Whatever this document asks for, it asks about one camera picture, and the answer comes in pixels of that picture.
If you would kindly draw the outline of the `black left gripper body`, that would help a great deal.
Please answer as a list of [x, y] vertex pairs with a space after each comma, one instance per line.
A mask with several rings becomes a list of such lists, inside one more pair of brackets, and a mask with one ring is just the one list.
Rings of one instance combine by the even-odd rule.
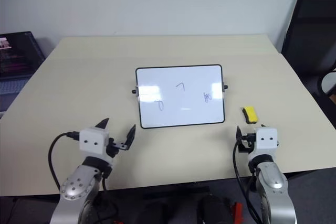
[[111, 158], [115, 158], [115, 156], [119, 153], [119, 150], [125, 151], [126, 149], [127, 146], [125, 144], [115, 143], [113, 138], [109, 138], [106, 152]]

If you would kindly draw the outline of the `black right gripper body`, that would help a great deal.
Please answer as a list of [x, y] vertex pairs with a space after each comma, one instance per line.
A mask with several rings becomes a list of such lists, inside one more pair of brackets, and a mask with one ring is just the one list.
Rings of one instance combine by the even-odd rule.
[[246, 135], [238, 135], [238, 151], [240, 153], [251, 153], [255, 148], [256, 134], [248, 133]]

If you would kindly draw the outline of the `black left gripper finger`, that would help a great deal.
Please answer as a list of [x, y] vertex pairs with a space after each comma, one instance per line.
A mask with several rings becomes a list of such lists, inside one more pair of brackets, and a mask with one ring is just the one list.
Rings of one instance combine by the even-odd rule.
[[135, 138], [135, 132], [136, 132], [136, 125], [131, 127], [131, 129], [129, 130], [127, 134], [127, 140], [124, 143], [125, 150], [128, 150], [131, 147], [134, 141], [134, 138]]
[[108, 122], [109, 122], [109, 118], [103, 119], [98, 124], [95, 125], [95, 128], [99, 130], [105, 130]]

